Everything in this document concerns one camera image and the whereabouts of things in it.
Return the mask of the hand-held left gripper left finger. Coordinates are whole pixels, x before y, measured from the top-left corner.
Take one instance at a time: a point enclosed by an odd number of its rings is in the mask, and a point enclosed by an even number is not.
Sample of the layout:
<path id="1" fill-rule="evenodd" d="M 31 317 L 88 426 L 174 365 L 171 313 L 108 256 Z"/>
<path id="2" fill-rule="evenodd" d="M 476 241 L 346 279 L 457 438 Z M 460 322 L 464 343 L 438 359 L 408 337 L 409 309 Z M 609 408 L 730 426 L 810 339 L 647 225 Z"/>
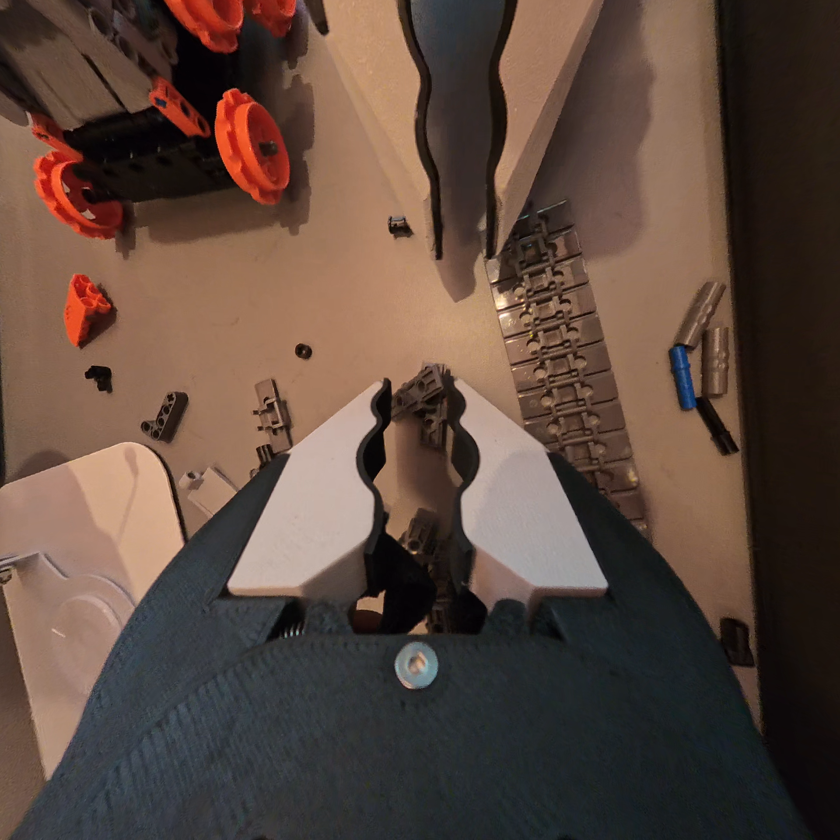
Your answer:
<path id="1" fill-rule="evenodd" d="M 227 581 L 232 595 L 357 601 L 368 590 L 391 399 L 390 381 L 375 381 L 292 447 Z"/>

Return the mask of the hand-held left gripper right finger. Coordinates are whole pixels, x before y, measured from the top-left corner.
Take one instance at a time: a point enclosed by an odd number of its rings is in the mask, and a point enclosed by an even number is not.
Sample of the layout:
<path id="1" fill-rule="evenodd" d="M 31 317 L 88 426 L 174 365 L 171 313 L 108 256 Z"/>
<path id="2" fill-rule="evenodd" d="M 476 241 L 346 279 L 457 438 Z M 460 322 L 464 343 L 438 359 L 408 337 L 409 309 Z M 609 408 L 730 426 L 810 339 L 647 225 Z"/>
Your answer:
<path id="1" fill-rule="evenodd" d="M 453 576 L 484 607 L 599 597 L 607 581 L 551 453 L 463 379 L 449 391 L 453 467 L 461 477 Z"/>

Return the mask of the light grey curved panel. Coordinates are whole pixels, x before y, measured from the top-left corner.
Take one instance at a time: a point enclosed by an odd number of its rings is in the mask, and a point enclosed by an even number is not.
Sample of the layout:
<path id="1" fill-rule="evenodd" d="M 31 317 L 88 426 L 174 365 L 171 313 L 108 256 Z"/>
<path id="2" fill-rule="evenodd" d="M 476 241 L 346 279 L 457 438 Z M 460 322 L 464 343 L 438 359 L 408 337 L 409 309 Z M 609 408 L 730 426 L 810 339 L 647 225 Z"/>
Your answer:
<path id="1" fill-rule="evenodd" d="M 206 519 L 218 514 L 238 494 L 238 488 L 214 467 L 186 471 L 177 486 Z"/>

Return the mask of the grey connector block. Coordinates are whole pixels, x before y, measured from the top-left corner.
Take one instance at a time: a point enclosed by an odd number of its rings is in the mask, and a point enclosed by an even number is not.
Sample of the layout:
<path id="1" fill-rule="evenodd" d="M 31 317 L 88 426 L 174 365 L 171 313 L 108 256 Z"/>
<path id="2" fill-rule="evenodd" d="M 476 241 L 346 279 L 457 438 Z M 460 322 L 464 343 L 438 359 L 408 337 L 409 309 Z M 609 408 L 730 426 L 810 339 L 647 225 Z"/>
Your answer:
<path id="1" fill-rule="evenodd" d="M 445 398 L 445 380 L 451 371 L 446 364 L 427 363 L 392 394 L 392 420 L 406 414 L 423 413 Z"/>
<path id="2" fill-rule="evenodd" d="M 418 413 L 420 421 L 419 443 L 438 453 L 447 447 L 448 417 L 446 402 L 423 407 Z"/>

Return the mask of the dark grey angled beam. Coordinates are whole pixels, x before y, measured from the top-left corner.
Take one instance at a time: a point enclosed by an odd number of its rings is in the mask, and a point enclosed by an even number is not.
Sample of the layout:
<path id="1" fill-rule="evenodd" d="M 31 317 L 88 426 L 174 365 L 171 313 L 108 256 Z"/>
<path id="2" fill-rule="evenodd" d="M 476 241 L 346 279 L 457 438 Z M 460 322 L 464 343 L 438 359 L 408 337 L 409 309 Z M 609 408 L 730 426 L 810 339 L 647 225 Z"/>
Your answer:
<path id="1" fill-rule="evenodd" d="M 181 424 L 187 405 L 188 394 L 168 392 L 156 417 L 142 421 L 140 431 L 153 441 L 163 444 L 171 443 Z"/>

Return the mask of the orange wedge block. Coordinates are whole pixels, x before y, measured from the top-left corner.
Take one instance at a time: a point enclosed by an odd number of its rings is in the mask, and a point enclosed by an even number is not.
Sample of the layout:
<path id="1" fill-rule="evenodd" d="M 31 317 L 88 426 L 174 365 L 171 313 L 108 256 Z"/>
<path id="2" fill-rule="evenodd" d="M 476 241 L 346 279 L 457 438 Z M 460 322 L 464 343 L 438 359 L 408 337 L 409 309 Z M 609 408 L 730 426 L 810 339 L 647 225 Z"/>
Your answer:
<path id="1" fill-rule="evenodd" d="M 106 294 L 84 274 L 73 274 L 66 294 L 63 322 L 70 344 L 80 349 L 116 317 Z"/>

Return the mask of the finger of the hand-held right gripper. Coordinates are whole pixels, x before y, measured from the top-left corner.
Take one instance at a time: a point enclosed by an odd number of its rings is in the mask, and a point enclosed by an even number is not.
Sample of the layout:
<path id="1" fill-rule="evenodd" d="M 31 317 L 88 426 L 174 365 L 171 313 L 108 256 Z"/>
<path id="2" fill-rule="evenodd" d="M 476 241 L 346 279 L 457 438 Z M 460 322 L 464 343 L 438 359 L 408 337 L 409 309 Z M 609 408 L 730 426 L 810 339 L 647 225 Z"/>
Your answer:
<path id="1" fill-rule="evenodd" d="M 328 1 L 326 45 L 396 194 L 434 259 L 443 257 L 440 176 L 427 135 L 432 75 L 409 1 Z"/>
<path id="2" fill-rule="evenodd" d="M 505 2 L 490 56 L 486 257 L 530 195 L 603 1 Z"/>

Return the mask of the grey tube connector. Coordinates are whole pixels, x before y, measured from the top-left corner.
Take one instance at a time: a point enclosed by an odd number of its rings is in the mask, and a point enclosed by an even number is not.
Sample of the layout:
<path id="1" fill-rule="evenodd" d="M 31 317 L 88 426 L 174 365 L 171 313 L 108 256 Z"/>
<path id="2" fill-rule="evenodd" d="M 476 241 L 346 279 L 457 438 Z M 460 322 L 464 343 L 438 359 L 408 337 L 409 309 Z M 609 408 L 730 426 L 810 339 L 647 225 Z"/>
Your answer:
<path id="1" fill-rule="evenodd" d="M 710 280 L 697 290 L 675 336 L 675 347 L 684 347 L 689 350 L 697 347 L 726 288 L 727 285 L 724 282 Z"/>
<path id="2" fill-rule="evenodd" d="M 708 328 L 701 339 L 701 392 L 707 399 L 728 393 L 730 361 L 730 328 L 717 325 Z"/>

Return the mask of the grey orange toy block vehicle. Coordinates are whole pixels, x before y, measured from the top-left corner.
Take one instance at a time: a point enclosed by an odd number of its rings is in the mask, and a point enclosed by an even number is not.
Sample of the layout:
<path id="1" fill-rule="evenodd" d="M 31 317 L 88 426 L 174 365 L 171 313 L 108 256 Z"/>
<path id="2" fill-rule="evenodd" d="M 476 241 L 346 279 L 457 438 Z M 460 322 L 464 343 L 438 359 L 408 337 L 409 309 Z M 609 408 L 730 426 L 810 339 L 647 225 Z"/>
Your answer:
<path id="1" fill-rule="evenodd" d="M 2 2 L 2 117 L 48 145 L 35 189 L 85 238 L 129 205 L 237 187 L 275 205 L 290 180 L 269 112 L 235 87 L 250 17 L 288 35 L 297 2 Z"/>

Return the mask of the black small block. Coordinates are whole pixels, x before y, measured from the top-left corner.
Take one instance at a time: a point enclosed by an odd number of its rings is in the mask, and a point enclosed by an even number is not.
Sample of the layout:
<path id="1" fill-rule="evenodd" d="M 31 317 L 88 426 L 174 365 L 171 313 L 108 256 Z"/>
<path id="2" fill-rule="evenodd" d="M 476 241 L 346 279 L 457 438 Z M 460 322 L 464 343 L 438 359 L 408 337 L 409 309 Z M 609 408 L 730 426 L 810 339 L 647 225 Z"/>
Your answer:
<path id="1" fill-rule="evenodd" d="M 730 666 L 747 669 L 756 667 L 748 624 L 738 618 L 724 616 L 719 621 L 719 638 Z"/>

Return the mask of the white lamp base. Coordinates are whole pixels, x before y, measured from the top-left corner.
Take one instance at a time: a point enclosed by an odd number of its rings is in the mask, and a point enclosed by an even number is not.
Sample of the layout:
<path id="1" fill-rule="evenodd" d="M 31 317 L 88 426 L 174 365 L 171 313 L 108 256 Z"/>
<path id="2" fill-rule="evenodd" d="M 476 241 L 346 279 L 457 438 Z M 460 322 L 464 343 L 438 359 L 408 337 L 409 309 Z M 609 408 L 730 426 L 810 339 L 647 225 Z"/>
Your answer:
<path id="1" fill-rule="evenodd" d="M 2 488 L 3 591 L 47 779 L 135 607 L 184 542 L 167 469 L 141 444 Z"/>

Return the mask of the black long pin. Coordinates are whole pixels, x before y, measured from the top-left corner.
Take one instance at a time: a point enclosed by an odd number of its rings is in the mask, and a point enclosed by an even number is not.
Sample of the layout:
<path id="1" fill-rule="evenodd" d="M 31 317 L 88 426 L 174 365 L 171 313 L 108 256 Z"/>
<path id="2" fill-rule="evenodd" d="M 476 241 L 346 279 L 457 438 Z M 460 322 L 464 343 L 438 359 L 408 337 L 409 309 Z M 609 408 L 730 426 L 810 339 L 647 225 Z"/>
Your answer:
<path id="1" fill-rule="evenodd" d="M 705 424 L 710 439 L 718 453 L 723 456 L 738 454 L 740 448 L 725 423 L 723 423 L 711 400 L 704 395 L 696 396 L 696 410 Z"/>

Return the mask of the blue pin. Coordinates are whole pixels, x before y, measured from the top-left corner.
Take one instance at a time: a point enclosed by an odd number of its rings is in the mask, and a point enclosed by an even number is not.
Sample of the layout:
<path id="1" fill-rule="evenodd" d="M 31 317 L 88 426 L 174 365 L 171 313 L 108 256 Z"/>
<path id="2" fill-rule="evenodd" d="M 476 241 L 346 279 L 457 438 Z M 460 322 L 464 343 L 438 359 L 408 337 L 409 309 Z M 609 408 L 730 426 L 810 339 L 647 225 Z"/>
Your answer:
<path id="1" fill-rule="evenodd" d="M 697 407 L 697 396 L 688 349 L 683 344 L 675 344 L 669 349 L 668 358 L 679 408 L 686 412 L 693 411 Z"/>

